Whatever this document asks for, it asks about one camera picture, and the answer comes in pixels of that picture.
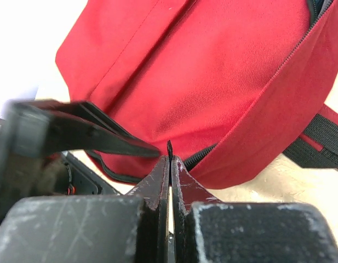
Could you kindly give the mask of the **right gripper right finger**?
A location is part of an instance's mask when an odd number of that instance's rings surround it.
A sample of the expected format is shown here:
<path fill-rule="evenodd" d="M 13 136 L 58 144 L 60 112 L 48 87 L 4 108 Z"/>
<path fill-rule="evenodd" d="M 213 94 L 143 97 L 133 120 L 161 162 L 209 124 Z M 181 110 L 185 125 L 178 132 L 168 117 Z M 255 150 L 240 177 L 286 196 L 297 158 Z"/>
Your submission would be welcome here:
<path fill-rule="evenodd" d="M 171 160 L 177 262 L 338 262 L 322 214 L 303 203 L 226 203 Z"/>

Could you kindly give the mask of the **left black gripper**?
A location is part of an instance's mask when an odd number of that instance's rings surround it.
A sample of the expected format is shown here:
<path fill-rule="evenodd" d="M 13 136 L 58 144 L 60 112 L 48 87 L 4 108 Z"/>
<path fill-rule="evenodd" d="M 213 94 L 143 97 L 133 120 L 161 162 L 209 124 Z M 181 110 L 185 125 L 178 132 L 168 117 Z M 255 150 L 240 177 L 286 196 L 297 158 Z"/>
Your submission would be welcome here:
<path fill-rule="evenodd" d="M 95 150 L 145 158 L 160 155 L 158 148 L 130 135 L 91 102 L 12 102 L 0 129 L 0 219 L 32 192 L 41 174 L 46 137 L 48 153 Z"/>

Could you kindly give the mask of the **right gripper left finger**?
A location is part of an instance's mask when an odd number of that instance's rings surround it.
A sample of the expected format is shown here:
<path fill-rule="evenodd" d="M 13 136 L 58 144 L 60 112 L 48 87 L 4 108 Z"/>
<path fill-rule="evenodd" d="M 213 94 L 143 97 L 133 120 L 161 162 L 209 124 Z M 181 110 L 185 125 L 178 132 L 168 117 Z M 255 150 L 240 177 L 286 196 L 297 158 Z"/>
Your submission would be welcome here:
<path fill-rule="evenodd" d="M 125 195 L 33 197 L 0 226 L 0 262 L 167 262 L 169 159 Z"/>

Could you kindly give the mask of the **red student backpack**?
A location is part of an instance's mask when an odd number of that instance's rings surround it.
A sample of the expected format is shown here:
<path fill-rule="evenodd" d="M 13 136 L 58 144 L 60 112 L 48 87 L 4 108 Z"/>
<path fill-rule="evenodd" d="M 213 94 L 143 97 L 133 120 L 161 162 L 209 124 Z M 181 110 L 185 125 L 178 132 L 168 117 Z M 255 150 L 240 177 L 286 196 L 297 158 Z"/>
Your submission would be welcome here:
<path fill-rule="evenodd" d="M 89 1 L 56 54 L 92 102 L 203 186 L 249 181 L 283 153 L 338 169 L 338 1 Z"/>

